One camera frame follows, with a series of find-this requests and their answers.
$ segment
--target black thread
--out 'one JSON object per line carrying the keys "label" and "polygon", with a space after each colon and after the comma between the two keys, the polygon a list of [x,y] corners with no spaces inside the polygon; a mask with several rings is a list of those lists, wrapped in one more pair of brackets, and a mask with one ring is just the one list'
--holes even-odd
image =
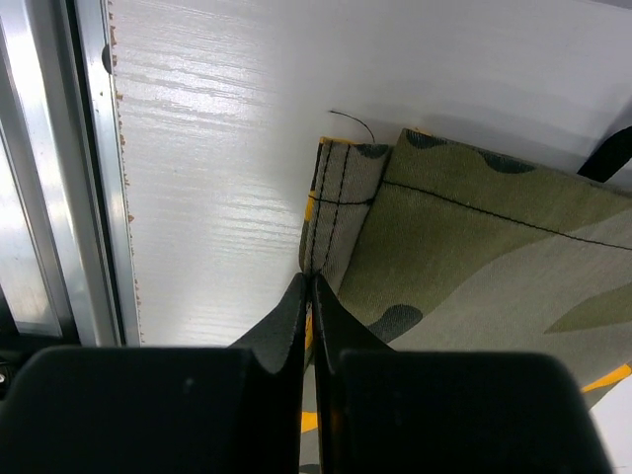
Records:
{"label": "black thread", "polygon": [[[343,177],[340,179],[340,189],[338,190],[338,201],[343,196],[343,186],[345,185],[345,174],[347,172],[347,162],[349,161],[349,152],[351,151],[352,146],[347,145],[347,153],[345,154],[345,165],[343,166]],[[329,244],[327,245],[327,253],[325,254],[325,261],[323,262],[323,266],[320,268],[320,273],[325,270],[325,266],[327,265],[327,259],[329,259],[329,251],[332,250],[332,241],[334,240],[334,230],[336,230],[336,222],[338,222],[338,211],[340,210],[340,206],[336,206],[336,212],[334,213],[334,224],[332,225],[332,231],[329,234]]]}
{"label": "black thread", "polygon": [[363,204],[373,204],[375,201],[375,197],[370,197],[366,200],[358,200],[352,202],[341,202],[339,200],[331,200],[331,199],[322,199],[321,197],[313,197],[312,199],[318,202],[326,202],[327,204],[335,204],[335,205],[363,205]]}
{"label": "black thread", "polygon": [[[329,166],[329,157],[332,154],[332,148],[334,147],[333,143],[329,144],[329,150],[327,150],[327,156],[325,157],[325,165],[323,166],[323,179],[320,182],[320,192],[318,196],[323,195],[323,190],[325,189],[325,178],[327,178],[327,168]],[[320,217],[320,206],[318,204],[318,209],[316,209],[316,221],[314,222],[314,233],[312,234],[312,251],[309,256],[309,271],[314,273],[314,246],[316,245],[316,232],[318,231],[318,218]]]}
{"label": "black thread", "polygon": [[352,119],[357,121],[358,123],[360,123],[364,128],[366,128],[368,130],[368,132],[371,134],[371,138],[373,139],[373,144],[375,144],[375,135],[373,134],[373,132],[371,131],[371,129],[368,127],[368,125],[366,123],[364,123],[362,120],[360,120],[359,118],[355,118],[354,116],[350,116],[349,114],[345,114],[344,112],[338,112],[338,111],[329,111],[330,114],[336,114],[337,116],[343,116],[343,117],[347,117],[348,119]]}
{"label": "black thread", "polygon": [[454,200],[454,199],[450,199],[449,197],[438,195],[437,193],[433,193],[432,191],[421,190],[419,188],[414,188],[412,186],[402,185],[401,183],[393,183],[392,181],[386,181],[386,180],[384,180],[383,183],[385,185],[397,186],[399,188],[404,188],[406,190],[417,191],[419,193],[423,193],[425,195],[432,196],[434,198],[439,198],[441,200],[445,200],[446,202],[450,202],[452,204],[460,205],[461,207],[465,207],[467,209],[476,210],[476,211],[481,212],[483,214],[491,215],[493,217],[498,217],[499,219],[507,220],[507,221],[512,222],[514,224],[524,225],[524,226],[530,227],[532,229],[541,230],[541,231],[544,231],[544,232],[548,232],[550,234],[559,235],[561,237],[566,237],[567,239],[576,240],[578,242],[585,242],[587,244],[602,245],[603,247],[610,247],[612,249],[632,251],[632,248],[630,248],[630,247],[624,247],[622,245],[615,245],[615,244],[606,244],[605,242],[599,242],[599,241],[596,241],[596,240],[583,239],[582,237],[575,237],[574,235],[565,234],[564,232],[558,232],[557,230],[547,229],[546,227],[540,227],[539,225],[529,224],[528,222],[522,222],[521,220],[515,220],[515,219],[512,219],[511,217],[507,217],[505,215],[496,214],[495,212],[491,212],[489,210],[481,209],[480,207],[474,207],[472,205],[465,204],[463,202],[459,202],[458,200]]}

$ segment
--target stitched seam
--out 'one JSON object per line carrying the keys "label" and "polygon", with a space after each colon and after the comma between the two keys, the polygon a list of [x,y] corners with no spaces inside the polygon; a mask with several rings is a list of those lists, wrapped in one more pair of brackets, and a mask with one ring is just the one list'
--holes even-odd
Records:
{"label": "stitched seam", "polygon": [[375,201],[375,197],[370,197],[366,200],[358,200],[354,202],[340,202],[339,200],[331,200],[331,199],[322,199],[318,197],[312,197],[312,199],[318,202],[325,202],[327,204],[336,204],[336,205],[364,205],[364,204],[373,204]]}
{"label": "stitched seam", "polygon": [[[332,154],[332,148],[334,147],[333,143],[330,143],[329,150],[327,150],[327,156],[325,157],[325,165],[323,167],[323,179],[320,182],[320,192],[318,196],[323,195],[323,190],[325,189],[325,178],[327,178],[327,168],[329,167],[329,157]],[[314,233],[312,234],[312,251],[309,255],[309,272],[314,273],[314,247],[316,245],[316,232],[318,232],[318,220],[320,218],[320,207],[321,203],[318,204],[318,209],[316,209],[316,221],[314,222]]]}
{"label": "stitched seam", "polygon": [[449,197],[438,195],[437,193],[433,193],[432,191],[422,190],[420,188],[414,188],[412,186],[402,185],[400,183],[393,183],[392,181],[386,181],[386,180],[384,180],[383,183],[385,185],[397,186],[399,188],[404,188],[406,190],[417,191],[418,193],[423,193],[425,195],[432,196],[434,198],[439,198],[439,199],[444,200],[446,202],[450,202],[452,204],[460,205],[461,207],[465,207],[467,209],[476,210],[478,212],[490,215],[492,217],[497,217],[499,219],[506,220],[508,222],[512,222],[514,224],[524,225],[525,227],[529,227],[531,229],[541,230],[543,232],[548,232],[550,234],[559,235],[561,237],[566,237],[567,239],[576,240],[578,242],[585,242],[587,244],[601,245],[603,247],[609,247],[611,249],[627,250],[627,251],[631,251],[632,252],[632,248],[630,248],[630,247],[625,247],[623,245],[607,244],[605,242],[599,242],[597,240],[583,239],[582,237],[575,237],[574,235],[565,234],[564,232],[559,232],[557,230],[547,229],[546,227],[540,227],[539,225],[535,225],[535,224],[529,224],[528,222],[523,222],[521,220],[515,220],[515,219],[512,219],[511,217],[507,217],[507,216],[502,215],[502,214],[496,214],[495,212],[492,212],[492,211],[489,211],[489,210],[485,210],[485,209],[481,209],[480,207],[474,207],[473,205],[469,205],[469,204],[466,204],[464,202],[459,202],[458,200],[451,199]]}
{"label": "stitched seam", "polygon": [[[337,201],[340,202],[340,199],[343,196],[343,186],[345,185],[345,174],[347,172],[347,163],[349,162],[349,152],[351,151],[352,147],[350,145],[347,146],[347,153],[345,154],[345,165],[343,166],[343,177],[340,179],[340,188],[338,189],[338,199]],[[325,269],[325,266],[327,265],[327,259],[329,259],[329,251],[332,250],[332,242],[334,240],[334,231],[336,230],[336,223],[338,222],[338,211],[340,210],[340,206],[336,205],[336,212],[334,213],[334,224],[332,225],[332,231],[329,234],[329,244],[327,245],[327,253],[325,254],[325,261],[323,262],[323,266],[321,267],[321,272]]]}

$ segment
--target camouflage fabric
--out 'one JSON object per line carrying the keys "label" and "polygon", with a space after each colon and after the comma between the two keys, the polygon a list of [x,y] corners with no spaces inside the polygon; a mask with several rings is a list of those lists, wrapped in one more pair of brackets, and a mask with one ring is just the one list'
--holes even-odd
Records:
{"label": "camouflage fabric", "polygon": [[300,261],[398,350],[547,353],[589,405],[632,371],[632,197],[578,176],[409,129],[324,140]]}

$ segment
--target wood grain surface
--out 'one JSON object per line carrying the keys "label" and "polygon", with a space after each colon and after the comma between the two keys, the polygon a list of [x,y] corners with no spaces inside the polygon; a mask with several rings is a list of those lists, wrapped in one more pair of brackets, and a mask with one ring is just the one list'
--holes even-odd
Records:
{"label": "wood grain surface", "polygon": [[[114,0],[142,340],[225,345],[297,271],[320,135],[576,171],[630,124],[632,12],[576,0]],[[632,183],[632,171],[617,175]]]}

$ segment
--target black spot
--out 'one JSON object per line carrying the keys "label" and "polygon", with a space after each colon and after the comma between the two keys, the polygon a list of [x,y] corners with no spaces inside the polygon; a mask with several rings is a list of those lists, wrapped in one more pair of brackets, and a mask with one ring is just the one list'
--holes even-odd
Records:
{"label": "black spot", "polygon": [[411,145],[420,150],[434,148],[436,146],[444,145],[445,143],[447,143],[441,138],[424,135],[423,133],[414,130],[406,130],[406,139]]}
{"label": "black spot", "polygon": [[487,166],[499,173],[504,173],[506,175],[519,175],[521,173],[528,173],[529,171],[533,171],[535,169],[534,166],[516,161],[509,156],[495,155],[494,153],[486,151],[480,151],[479,153],[483,156]]}
{"label": "black spot", "polygon": [[415,327],[423,318],[424,314],[414,306],[395,304],[369,325],[368,330],[383,342],[390,343]]}
{"label": "black spot", "polygon": [[300,474],[320,474],[320,466],[318,464],[303,464],[298,468]]}
{"label": "black spot", "polygon": [[381,158],[388,151],[388,145],[374,145],[366,143],[363,145],[355,145],[357,152],[366,158]]}

